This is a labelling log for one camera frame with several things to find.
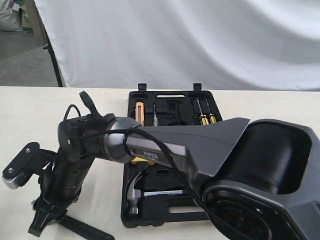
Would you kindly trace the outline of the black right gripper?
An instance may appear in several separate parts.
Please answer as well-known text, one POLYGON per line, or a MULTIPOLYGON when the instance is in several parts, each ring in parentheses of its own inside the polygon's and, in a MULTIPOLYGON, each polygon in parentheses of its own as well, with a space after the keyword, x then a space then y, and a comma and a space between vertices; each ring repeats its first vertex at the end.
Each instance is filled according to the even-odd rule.
POLYGON ((78 200, 93 161, 94 158, 90 156, 71 161, 66 153, 58 150, 49 178, 45 177, 41 184, 40 196, 49 202, 48 210, 39 208, 35 211, 29 232, 42 232, 47 225, 63 218, 67 208, 78 200))

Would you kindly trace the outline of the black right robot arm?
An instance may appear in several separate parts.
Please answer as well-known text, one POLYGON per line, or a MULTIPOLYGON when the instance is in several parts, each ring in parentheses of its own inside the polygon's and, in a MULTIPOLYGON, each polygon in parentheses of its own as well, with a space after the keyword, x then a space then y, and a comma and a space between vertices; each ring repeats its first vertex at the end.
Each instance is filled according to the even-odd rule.
POLYGON ((29 232, 80 195, 94 159, 141 157, 175 170, 213 225, 231 240, 320 237, 320 140, 307 126, 232 118, 208 125, 140 126, 113 114, 65 119, 58 152, 41 171, 29 232))

